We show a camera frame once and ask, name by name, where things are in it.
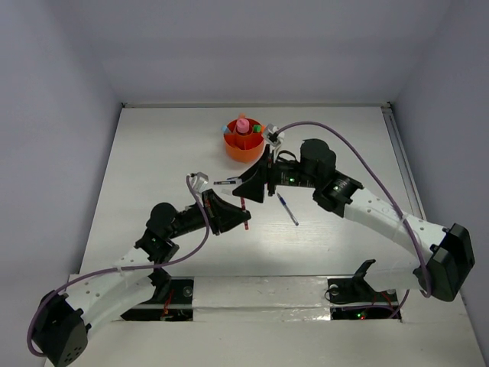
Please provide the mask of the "purple gel pen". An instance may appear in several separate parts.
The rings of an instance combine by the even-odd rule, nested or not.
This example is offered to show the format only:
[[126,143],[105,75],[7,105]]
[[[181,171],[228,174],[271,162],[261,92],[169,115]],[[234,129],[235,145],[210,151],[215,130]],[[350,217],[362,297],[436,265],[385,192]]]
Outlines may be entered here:
[[221,185],[236,185],[236,184],[238,184],[238,182],[236,180],[220,180],[220,181],[214,181],[213,184],[214,185],[218,185],[218,186],[221,186]]

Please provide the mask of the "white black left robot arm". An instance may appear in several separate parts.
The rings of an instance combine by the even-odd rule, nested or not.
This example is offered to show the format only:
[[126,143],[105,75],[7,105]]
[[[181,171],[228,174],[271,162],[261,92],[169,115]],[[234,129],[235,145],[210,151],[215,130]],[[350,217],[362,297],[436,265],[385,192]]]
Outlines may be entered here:
[[212,189],[194,193],[194,204],[179,211],[169,203],[152,210],[142,237],[110,268],[81,275],[46,294],[28,327],[31,354],[55,366],[68,366],[106,323],[148,300],[170,296],[171,276],[165,268],[183,259],[174,255],[175,239],[204,229],[220,235],[247,222],[251,214],[224,201]]

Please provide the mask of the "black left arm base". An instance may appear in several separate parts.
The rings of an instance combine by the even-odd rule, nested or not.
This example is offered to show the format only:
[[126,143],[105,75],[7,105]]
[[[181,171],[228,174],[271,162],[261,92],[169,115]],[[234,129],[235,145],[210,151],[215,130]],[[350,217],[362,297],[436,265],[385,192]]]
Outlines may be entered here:
[[194,278],[172,278],[162,268],[149,276],[152,297],[121,315],[124,321],[193,321]]

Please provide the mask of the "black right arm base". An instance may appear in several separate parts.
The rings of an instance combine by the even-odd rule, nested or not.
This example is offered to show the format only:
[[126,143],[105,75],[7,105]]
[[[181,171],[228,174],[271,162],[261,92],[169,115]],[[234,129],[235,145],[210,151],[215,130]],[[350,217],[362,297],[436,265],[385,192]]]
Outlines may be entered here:
[[396,291],[375,291],[365,280],[374,259],[365,261],[353,275],[329,278],[324,298],[332,320],[401,320]]

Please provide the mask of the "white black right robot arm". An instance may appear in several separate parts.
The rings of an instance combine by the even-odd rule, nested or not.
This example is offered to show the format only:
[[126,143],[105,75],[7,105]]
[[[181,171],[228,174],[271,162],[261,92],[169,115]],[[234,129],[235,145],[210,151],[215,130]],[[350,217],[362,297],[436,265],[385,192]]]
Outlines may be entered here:
[[397,210],[335,164],[335,152],[316,138],[303,141],[298,160],[278,158],[267,145],[238,178],[232,194],[263,203],[278,186],[311,188],[313,201],[323,210],[368,227],[420,257],[424,263],[410,272],[414,287],[453,301],[474,267],[469,231],[457,223],[444,227]]

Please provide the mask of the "blue ballpoint pen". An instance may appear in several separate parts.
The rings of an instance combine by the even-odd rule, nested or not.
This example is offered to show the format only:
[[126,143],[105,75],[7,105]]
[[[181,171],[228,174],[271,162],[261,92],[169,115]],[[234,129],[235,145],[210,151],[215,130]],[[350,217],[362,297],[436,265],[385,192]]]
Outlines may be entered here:
[[290,219],[293,222],[293,224],[295,226],[298,226],[299,225],[299,222],[298,222],[297,218],[294,216],[294,214],[291,211],[291,209],[289,208],[286,200],[279,193],[277,193],[277,198],[280,201],[280,204],[282,205],[282,207],[285,209],[287,215],[290,217]]

